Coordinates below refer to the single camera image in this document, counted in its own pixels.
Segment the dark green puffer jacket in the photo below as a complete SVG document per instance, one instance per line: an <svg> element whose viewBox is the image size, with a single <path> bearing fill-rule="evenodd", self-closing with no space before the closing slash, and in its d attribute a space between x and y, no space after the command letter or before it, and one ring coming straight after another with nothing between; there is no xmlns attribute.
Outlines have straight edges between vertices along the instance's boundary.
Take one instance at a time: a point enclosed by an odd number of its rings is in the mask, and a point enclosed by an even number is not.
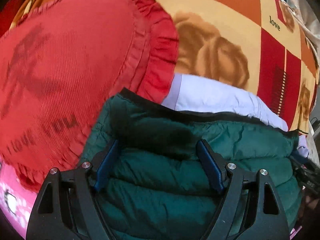
<svg viewBox="0 0 320 240"><path fill-rule="evenodd" d="M289 159L298 144L295 132L233 113L177 112L125 89L104 103L81 161L91 161L113 139L124 149L97 202L117 239L204 234L219 196L196 156L201 139L244 170L266 169L289 227L297 220L302 190Z"/></svg>

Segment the lavender white garment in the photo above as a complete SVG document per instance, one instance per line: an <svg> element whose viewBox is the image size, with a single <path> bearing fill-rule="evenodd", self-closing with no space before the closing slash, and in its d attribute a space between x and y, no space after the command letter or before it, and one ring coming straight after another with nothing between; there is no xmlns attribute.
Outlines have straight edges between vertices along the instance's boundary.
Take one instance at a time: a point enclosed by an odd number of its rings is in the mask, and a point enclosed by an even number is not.
<svg viewBox="0 0 320 240"><path fill-rule="evenodd" d="M285 120L256 95L216 80L175 74L162 106L199 117L191 122L195 140L204 139L227 160L305 163L306 137L289 131Z"/></svg>

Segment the pink penguin blanket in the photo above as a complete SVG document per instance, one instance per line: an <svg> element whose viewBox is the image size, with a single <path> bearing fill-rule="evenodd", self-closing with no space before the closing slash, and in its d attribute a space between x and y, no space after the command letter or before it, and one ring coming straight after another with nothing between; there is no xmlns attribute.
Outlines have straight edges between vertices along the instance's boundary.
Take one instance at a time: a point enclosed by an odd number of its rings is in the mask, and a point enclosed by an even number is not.
<svg viewBox="0 0 320 240"><path fill-rule="evenodd" d="M1 211L23 239L36 197L37 193L21 185L15 169L1 160Z"/></svg>

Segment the red frilled cushion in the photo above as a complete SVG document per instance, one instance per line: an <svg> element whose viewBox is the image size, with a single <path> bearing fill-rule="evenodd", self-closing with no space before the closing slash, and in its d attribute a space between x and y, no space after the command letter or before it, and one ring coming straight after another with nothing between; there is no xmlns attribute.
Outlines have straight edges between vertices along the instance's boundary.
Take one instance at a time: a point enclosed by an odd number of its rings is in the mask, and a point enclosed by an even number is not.
<svg viewBox="0 0 320 240"><path fill-rule="evenodd" d="M105 101L167 96L178 33L156 0L52 0L1 37L1 159L38 192L79 161Z"/></svg>

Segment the red orange patterned bedspread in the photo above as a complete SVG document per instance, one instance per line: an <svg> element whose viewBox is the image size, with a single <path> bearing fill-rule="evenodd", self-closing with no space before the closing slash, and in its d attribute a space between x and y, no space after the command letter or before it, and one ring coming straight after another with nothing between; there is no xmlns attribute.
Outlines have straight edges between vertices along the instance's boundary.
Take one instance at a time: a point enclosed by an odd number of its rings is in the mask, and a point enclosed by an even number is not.
<svg viewBox="0 0 320 240"><path fill-rule="evenodd" d="M52 0L26 0L11 27ZM307 134L319 69L312 45L283 0L156 0L178 33L175 74L251 92Z"/></svg>

